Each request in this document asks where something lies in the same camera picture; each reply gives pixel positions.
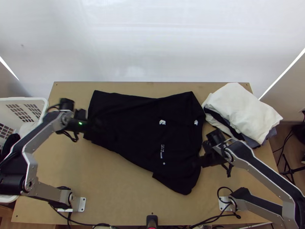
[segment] laundry basket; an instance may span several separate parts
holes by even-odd
[[[0,151],[11,134],[24,137],[42,122],[48,108],[45,98],[0,98]],[[0,195],[0,203],[10,203],[17,195]]]

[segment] folded clothes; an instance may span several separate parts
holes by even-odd
[[[93,128],[84,138],[152,171],[153,178],[187,195],[201,170],[194,165],[204,119],[192,92],[146,98],[94,91],[88,109]]]
[[[233,135],[242,133],[260,145],[270,130],[283,119],[271,106],[259,101],[239,83],[228,83],[209,94],[202,108],[227,119],[230,122],[228,129]]]
[[[234,129],[232,129],[232,127],[230,126],[230,122],[229,120],[222,118],[217,112],[211,111],[207,108],[204,108],[205,111],[205,115],[206,115],[206,120],[212,125],[215,126],[217,128],[219,128],[222,132],[226,133],[227,135],[231,136],[231,137],[235,137],[239,140],[244,140],[247,142],[247,145],[250,146],[251,148],[257,148],[259,147],[261,144],[259,144],[258,142],[256,142],[255,140],[249,138],[248,136],[244,135],[243,133],[237,133]],[[271,138],[272,136],[276,135],[276,129],[275,127],[273,127],[269,133],[266,136],[267,138]]]

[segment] black cable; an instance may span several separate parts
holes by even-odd
[[[278,148],[277,150],[275,150],[275,151],[272,151],[272,153],[275,153],[276,151],[279,151],[279,150],[281,150],[284,146],[285,146],[285,144],[286,144],[286,142],[288,141],[288,139],[289,139],[289,135],[291,134],[291,132],[292,132],[292,130],[289,132],[289,134],[287,134],[287,136],[286,136],[286,138],[285,138],[285,140],[284,140],[284,144],[283,144],[283,146],[281,147],[281,148]]]
[[[218,199],[219,199],[220,202],[222,202],[222,203],[231,203],[231,201],[225,202],[225,201],[223,201],[223,200],[219,197],[219,191],[222,190],[222,189],[228,189],[228,190],[231,191],[231,193],[233,192],[232,189],[230,189],[230,188],[228,188],[228,187],[225,187],[225,186],[220,187],[220,188],[217,190],[217,197],[218,197]]]
[[[276,166],[279,165],[279,161],[281,160],[281,157],[282,157],[282,155],[283,155],[283,152],[284,152],[284,149],[285,149],[285,145],[286,145],[287,141],[289,140],[289,138],[290,138],[291,136],[293,136],[293,134],[291,134],[291,135],[287,138],[286,142],[284,143],[283,148],[282,148],[282,151],[281,151],[281,154],[279,155],[279,160],[278,160]]]
[[[218,215],[218,216],[213,216],[211,218],[208,218],[200,223],[197,223],[197,224],[194,224],[192,226],[190,226],[190,229],[194,228],[194,227],[197,227],[199,225],[202,225],[202,224],[208,224],[208,223],[213,223],[215,222],[216,220],[218,220],[220,217],[226,217],[226,216],[235,216],[236,218],[240,219],[241,216],[236,214],[236,213],[233,213],[233,214],[226,214],[226,215],[223,215],[223,213],[225,212],[225,210],[230,206],[231,204],[228,204],[226,205],[226,207],[222,210],[222,212]]]
[[[69,220],[70,220],[70,218],[71,218],[71,215],[72,215],[72,212],[69,212],[69,213],[68,213],[68,219],[67,219],[67,225],[68,225],[68,228],[69,228],[69,229],[72,229],[71,226],[70,226],[70,223],[69,223]]]
[[[305,111],[302,111],[302,113],[303,113],[303,115],[304,115],[304,118],[303,118],[303,121],[302,121],[302,122],[304,122],[304,121],[305,121]],[[286,138],[285,138],[285,140],[284,140],[283,146],[282,146],[281,148],[278,148],[278,149],[275,150],[275,151],[272,151],[272,153],[275,153],[276,151],[279,151],[279,150],[281,150],[281,149],[283,149],[283,148],[285,147],[285,144],[287,143],[288,139],[291,137],[291,136],[289,136],[289,135],[291,134],[291,132],[292,132],[292,130],[289,132],[289,134],[287,134],[287,136],[286,136]]]
[[[76,224],[79,224],[79,225],[83,225],[83,226],[102,226],[102,227],[110,227],[109,224],[106,224],[106,223],[99,223],[99,224],[88,224],[88,223],[80,223],[80,222],[77,222],[75,220],[72,220],[72,219],[69,219],[68,217],[65,217],[63,214],[59,213],[58,211],[56,211],[56,209],[51,206],[51,208],[57,213],[59,214],[61,217],[63,217],[64,219],[66,220],[69,220],[70,222],[73,222],[73,223],[76,223]]]
[[[67,131],[63,131],[62,133],[66,135],[68,138],[70,138],[73,142],[77,142],[79,140],[79,137],[75,132],[74,132],[74,138]]]
[[[236,218],[240,219],[241,216],[236,214],[235,212],[233,212],[233,214],[226,214],[226,215],[223,215],[223,213],[225,212],[225,210],[232,204],[231,202],[226,202],[226,201],[223,201],[221,200],[221,198],[219,197],[219,191],[222,190],[222,189],[228,189],[231,191],[231,193],[233,192],[232,189],[228,188],[228,187],[225,187],[225,186],[222,186],[220,187],[218,190],[217,190],[217,197],[218,199],[222,202],[222,203],[227,203],[228,205],[226,205],[226,207],[222,210],[222,212],[218,215],[218,216],[213,216],[211,218],[208,218],[200,223],[197,223],[197,224],[194,224],[192,226],[190,226],[189,228],[192,229],[194,227],[197,227],[199,225],[202,225],[202,224],[207,224],[207,223],[213,223],[215,222],[216,220],[218,220],[220,217],[225,217],[225,216],[235,216]]]
[[[57,106],[59,106],[59,105],[60,105],[60,103],[55,104],[55,105],[53,105],[53,106],[50,106],[50,107],[47,109],[47,112],[48,112],[50,109],[52,109],[52,108],[56,108],[57,110],[59,110],[59,108],[57,107]]]

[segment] wooden table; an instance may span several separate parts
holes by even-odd
[[[55,82],[49,103],[53,105],[59,102],[59,98],[69,98],[75,101],[76,108],[87,109],[94,90],[155,98],[193,91],[202,103],[209,93],[225,84]],[[251,91],[248,83],[241,85]],[[204,124],[204,138],[212,130],[211,125]],[[277,170],[269,142],[255,150],[255,155]],[[231,178],[226,177],[226,171],[221,166],[202,169],[197,185],[189,195],[184,196],[153,179],[151,172],[83,138],[73,143],[64,135],[53,134],[35,152],[35,158],[39,164],[37,175],[40,181],[55,187],[68,186],[76,195],[87,198],[85,211],[72,214],[72,219],[82,223],[145,225],[146,216],[155,214],[160,225],[195,224],[220,213],[216,192],[221,186],[233,190],[247,187],[254,195],[281,203],[247,171],[235,167]],[[250,212],[240,212],[240,215],[241,219],[220,218],[217,224],[267,222]],[[27,197],[18,198],[12,221],[66,224],[66,220],[46,202]]]

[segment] white wall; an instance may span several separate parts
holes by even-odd
[[[0,62],[0,98],[29,96],[21,83]]]
[[[284,121],[302,121],[299,111],[305,108],[305,55],[281,77],[262,97],[261,101],[272,106]]]
[[[305,47],[303,0],[2,0],[0,56],[33,96],[53,81],[250,82]]]

